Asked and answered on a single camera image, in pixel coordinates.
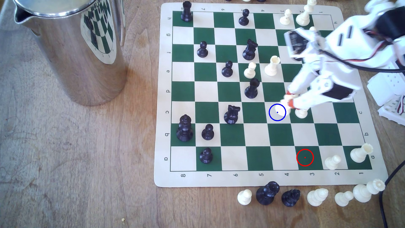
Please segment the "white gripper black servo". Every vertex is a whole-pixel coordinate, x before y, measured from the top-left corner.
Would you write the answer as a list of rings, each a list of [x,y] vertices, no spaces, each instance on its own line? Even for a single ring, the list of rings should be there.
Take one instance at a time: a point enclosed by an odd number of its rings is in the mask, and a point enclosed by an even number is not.
[[[298,92],[309,87],[306,93]],[[309,109],[325,103],[347,100],[358,90],[358,72],[338,62],[304,64],[287,88],[284,99],[295,109]]]

